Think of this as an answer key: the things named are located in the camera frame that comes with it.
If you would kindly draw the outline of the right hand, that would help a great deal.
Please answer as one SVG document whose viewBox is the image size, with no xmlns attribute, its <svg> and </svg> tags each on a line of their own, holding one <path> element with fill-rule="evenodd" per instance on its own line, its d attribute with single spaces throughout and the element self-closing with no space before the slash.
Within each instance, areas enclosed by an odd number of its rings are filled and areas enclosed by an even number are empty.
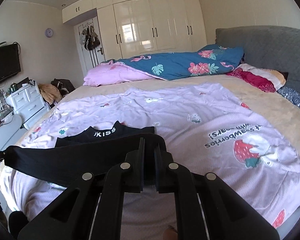
<svg viewBox="0 0 300 240">
<path fill-rule="evenodd" d="M 178 233 L 177 230 L 171 226 L 168 225 L 168 228 L 163 233 L 163 240 L 178 240 Z"/>
</svg>

